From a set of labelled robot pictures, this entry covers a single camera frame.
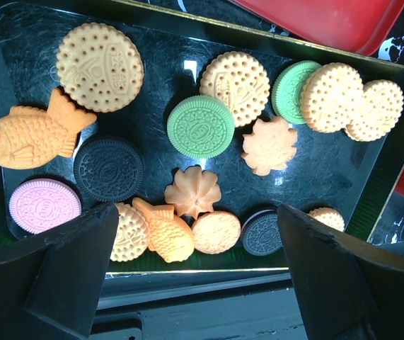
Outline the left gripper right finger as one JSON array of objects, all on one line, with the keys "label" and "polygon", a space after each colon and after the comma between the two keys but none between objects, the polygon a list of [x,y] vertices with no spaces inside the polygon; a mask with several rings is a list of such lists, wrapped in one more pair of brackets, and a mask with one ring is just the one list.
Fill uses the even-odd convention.
[{"label": "left gripper right finger", "polygon": [[277,224],[309,339],[404,339],[404,256],[291,206]]}]

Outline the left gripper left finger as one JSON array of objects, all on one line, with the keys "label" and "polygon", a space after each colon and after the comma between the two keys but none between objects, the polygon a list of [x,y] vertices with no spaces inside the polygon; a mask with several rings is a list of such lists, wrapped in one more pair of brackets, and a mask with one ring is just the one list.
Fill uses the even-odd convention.
[{"label": "left gripper left finger", "polygon": [[0,249],[0,339],[87,339],[119,214],[101,204]]}]

